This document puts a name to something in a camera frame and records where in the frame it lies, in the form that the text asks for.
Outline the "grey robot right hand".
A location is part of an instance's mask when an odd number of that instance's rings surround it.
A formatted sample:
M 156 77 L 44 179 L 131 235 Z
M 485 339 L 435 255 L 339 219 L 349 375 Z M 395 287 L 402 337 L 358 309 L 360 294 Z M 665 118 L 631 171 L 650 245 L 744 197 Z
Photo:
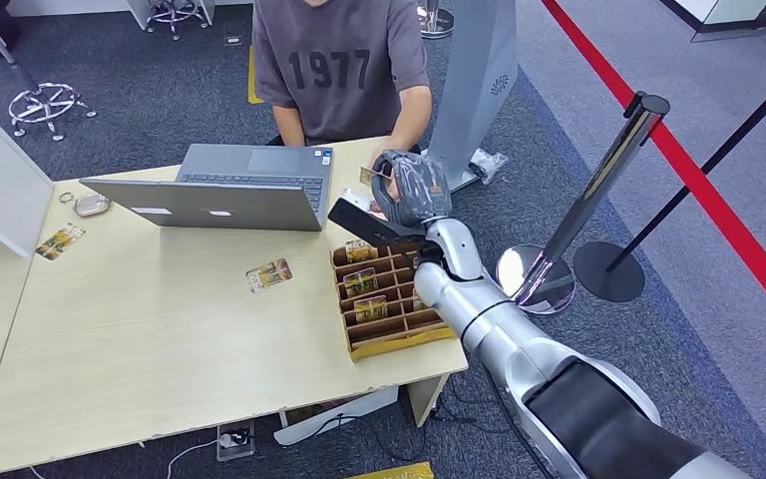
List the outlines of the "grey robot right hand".
M 441 164 L 430 157 L 398 152 L 395 178 L 399 199 L 374 199 L 380 212 L 390 222 L 407 228 L 447 217 L 452 209 L 451 190 Z

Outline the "person's left hand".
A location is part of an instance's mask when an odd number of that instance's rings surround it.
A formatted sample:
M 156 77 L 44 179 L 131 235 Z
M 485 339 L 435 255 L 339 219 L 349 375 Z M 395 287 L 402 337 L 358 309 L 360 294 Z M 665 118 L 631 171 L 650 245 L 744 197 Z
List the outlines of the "person's left hand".
M 384 198 L 394 202 L 399 199 L 397 180 L 395 178 L 395 160 L 399 152 L 392 149 L 381 150 L 368 168 L 369 186 L 372 197 L 376 201 Z

